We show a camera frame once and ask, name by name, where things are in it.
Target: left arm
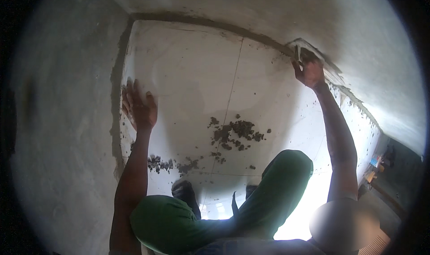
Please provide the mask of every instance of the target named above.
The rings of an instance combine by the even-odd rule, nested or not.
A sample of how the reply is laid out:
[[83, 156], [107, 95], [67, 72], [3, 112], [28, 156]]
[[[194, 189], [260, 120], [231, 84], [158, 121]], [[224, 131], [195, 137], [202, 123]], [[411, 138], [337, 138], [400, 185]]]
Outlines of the left arm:
[[141, 244], [135, 237], [130, 215], [147, 195], [148, 191], [148, 146], [151, 131], [157, 121], [157, 106], [150, 92], [147, 93], [148, 106], [140, 96], [140, 87], [127, 83], [123, 89], [123, 112], [137, 130], [136, 142], [116, 188], [114, 218], [110, 232], [110, 250], [141, 254]]

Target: hand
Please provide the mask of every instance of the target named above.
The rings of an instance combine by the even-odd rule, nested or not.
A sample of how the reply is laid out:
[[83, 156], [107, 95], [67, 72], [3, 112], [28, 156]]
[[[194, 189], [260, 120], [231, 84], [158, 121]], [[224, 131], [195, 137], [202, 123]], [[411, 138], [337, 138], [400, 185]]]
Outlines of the hand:
[[139, 82], [135, 80], [132, 85], [127, 81], [127, 87], [123, 87], [123, 113], [136, 131], [151, 131], [157, 122], [158, 109], [151, 92], [146, 93], [146, 101], [148, 105], [142, 102]]
[[298, 79], [304, 85], [308, 86], [311, 89], [314, 89], [321, 83], [325, 83], [323, 64], [321, 63], [321, 61], [315, 55], [310, 58], [302, 59], [303, 71], [300, 69], [298, 62], [293, 58], [291, 59], [296, 79]]

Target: worker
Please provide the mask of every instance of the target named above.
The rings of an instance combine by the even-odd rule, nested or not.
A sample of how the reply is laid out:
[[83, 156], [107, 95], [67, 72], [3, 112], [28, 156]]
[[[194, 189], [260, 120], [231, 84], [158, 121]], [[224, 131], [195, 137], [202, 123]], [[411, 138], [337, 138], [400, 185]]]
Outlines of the worker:
[[[357, 152], [324, 80], [323, 65], [313, 54], [302, 56], [301, 64], [292, 59], [292, 65], [296, 78], [315, 92], [321, 105], [333, 170], [327, 202], [357, 201]], [[313, 239], [273, 240], [313, 172], [311, 159], [299, 150], [281, 151], [264, 170], [260, 184], [247, 187], [239, 209], [233, 199], [233, 216], [227, 220], [202, 220], [189, 182], [173, 187], [173, 197], [148, 196], [148, 145], [157, 105], [150, 92], [144, 104], [139, 91], [136, 80], [122, 93], [123, 112], [137, 136], [116, 189], [110, 255], [141, 254], [141, 244], [168, 255], [331, 254]]]

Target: right arm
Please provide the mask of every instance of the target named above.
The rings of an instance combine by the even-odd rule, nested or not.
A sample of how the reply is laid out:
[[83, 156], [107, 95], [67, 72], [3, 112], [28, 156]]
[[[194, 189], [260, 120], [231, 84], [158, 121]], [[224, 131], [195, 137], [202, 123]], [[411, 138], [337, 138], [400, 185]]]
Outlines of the right arm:
[[345, 197], [357, 198], [357, 151], [345, 118], [325, 83], [323, 65], [316, 56], [303, 61], [303, 71], [293, 59], [292, 64], [296, 78], [315, 92], [324, 116], [333, 169], [327, 202]]

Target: floor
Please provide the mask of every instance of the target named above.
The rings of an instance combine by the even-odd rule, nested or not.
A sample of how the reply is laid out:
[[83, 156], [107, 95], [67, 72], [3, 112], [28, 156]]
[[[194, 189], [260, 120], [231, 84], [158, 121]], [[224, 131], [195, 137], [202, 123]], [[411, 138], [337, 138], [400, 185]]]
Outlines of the floor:
[[[203, 219], [228, 219], [233, 215], [234, 191], [240, 206], [245, 201], [245, 186], [258, 184], [261, 173], [280, 151], [301, 150], [313, 160], [314, 174], [302, 200], [274, 238], [310, 238], [308, 223], [313, 211], [326, 202], [331, 163], [320, 105], [312, 90], [294, 78], [287, 57], [215, 28], [136, 21], [122, 84], [128, 78], [139, 79], [143, 91], [151, 91], [157, 99], [159, 115], [149, 154], [165, 162], [172, 159], [174, 164], [168, 171], [149, 173], [148, 194], [171, 196], [172, 185], [186, 179], [193, 184]], [[331, 86], [331, 90], [354, 138], [360, 181], [380, 131], [338, 88]], [[212, 117], [220, 123], [210, 125]], [[231, 136], [242, 141], [244, 150], [234, 145], [225, 150], [218, 142], [212, 145], [215, 126], [238, 120], [254, 123], [253, 129], [264, 134], [264, 139], [257, 142]], [[125, 116], [121, 116], [120, 129], [126, 162], [136, 134]], [[188, 160], [198, 160], [198, 168], [180, 177], [176, 166]]]

